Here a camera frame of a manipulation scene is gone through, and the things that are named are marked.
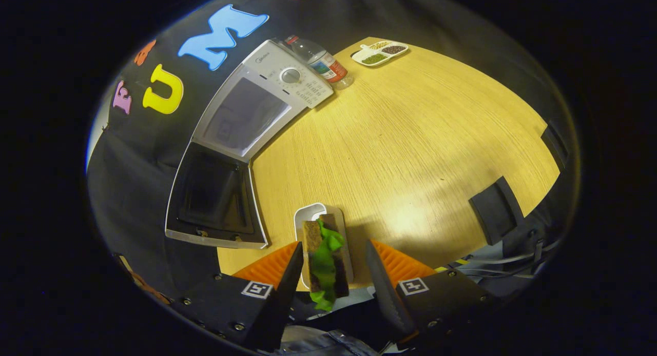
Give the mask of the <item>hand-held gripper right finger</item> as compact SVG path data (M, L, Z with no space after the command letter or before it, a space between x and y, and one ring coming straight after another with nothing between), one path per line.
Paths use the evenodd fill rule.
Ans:
M432 269L379 241L368 241L365 251L382 316L403 345L441 342L501 305L460 270Z

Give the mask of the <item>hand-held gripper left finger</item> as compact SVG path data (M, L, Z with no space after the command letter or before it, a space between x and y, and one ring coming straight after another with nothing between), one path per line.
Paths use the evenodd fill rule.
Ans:
M275 350L281 345L303 263L302 242L292 242L233 275L204 278L174 297L172 309L238 346Z

